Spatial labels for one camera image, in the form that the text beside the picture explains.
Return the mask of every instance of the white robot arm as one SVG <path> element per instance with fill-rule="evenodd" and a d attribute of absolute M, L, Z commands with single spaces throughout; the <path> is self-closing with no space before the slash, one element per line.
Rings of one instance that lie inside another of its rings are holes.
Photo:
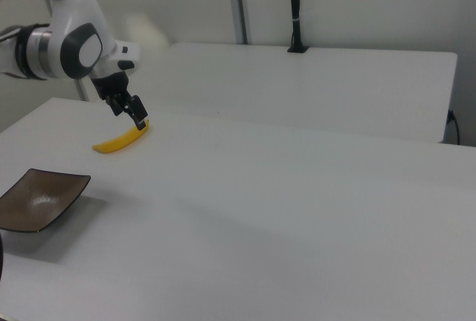
<path fill-rule="evenodd" d="M 0 33 L 0 73 L 18 78 L 91 78 L 115 115 L 125 111 L 141 130 L 147 112 L 127 91 L 141 47 L 115 40 L 96 0 L 51 0 L 49 25 L 9 27 Z"/>

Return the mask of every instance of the toy banana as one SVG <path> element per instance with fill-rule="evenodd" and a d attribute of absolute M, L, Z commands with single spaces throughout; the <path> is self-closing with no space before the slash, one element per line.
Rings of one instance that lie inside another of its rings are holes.
<path fill-rule="evenodd" d="M 138 130 L 137 127 L 133 127 L 126 133 L 122 134 L 120 137 L 115 139 L 105 141 L 101 144 L 93 145 L 92 148 L 96 152 L 101 154 L 109 154 L 110 152 L 116 152 L 122 148 L 128 146 L 130 143 L 136 141 L 149 129 L 149 121 L 145 120 L 146 126 L 142 130 Z"/>

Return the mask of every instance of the table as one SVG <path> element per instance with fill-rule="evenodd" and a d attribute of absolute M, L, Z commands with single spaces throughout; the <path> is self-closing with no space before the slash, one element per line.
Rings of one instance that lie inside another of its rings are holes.
<path fill-rule="evenodd" d="M 148 109 L 437 143 L 453 53 L 178 43 L 144 54 L 129 90 Z"/>
<path fill-rule="evenodd" d="M 53 99 L 0 134 L 0 193 L 90 174 L 37 234 L 2 231 L 19 321 L 470 320 L 473 148 Z"/>

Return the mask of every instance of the brown plate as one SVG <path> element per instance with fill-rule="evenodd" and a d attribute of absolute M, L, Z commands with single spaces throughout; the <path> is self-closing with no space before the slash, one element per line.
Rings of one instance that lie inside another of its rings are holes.
<path fill-rule="evenodd" d="M 91 176 L 29 169 L 0 197 L 0 229 L 39 232 L 61 216 Z"/>

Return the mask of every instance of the white wall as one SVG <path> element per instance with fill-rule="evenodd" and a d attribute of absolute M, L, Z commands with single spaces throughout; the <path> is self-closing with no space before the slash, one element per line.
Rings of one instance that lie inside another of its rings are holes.
<path fill-rule="evenodd" d="M 174 42 L 237 42 L 231 0 L 97 0 L 116 39 L 138 42 L 153 65 Z M 83 80 L 90 100 L 97 94 Z"/>
<path fill-rule="evenodd" d="M 0 0 L 0 30 L 49 22 L 44 0 Z M 51 97 L 78 99 L 72 81 L 18 80 L 0 74 L 0 132 Z"/>
<path fill-rule="evenodd" d="M 246 0 L 246 7 L 251 43 L 289 45 L 290 0 Z M 451 107 L 463 143 L 476 146 L 476 0 L 301 0 L 301 19 L 313 46 L 458 54 Z M 446 136 L 454 141 L 453 126 Z"/>

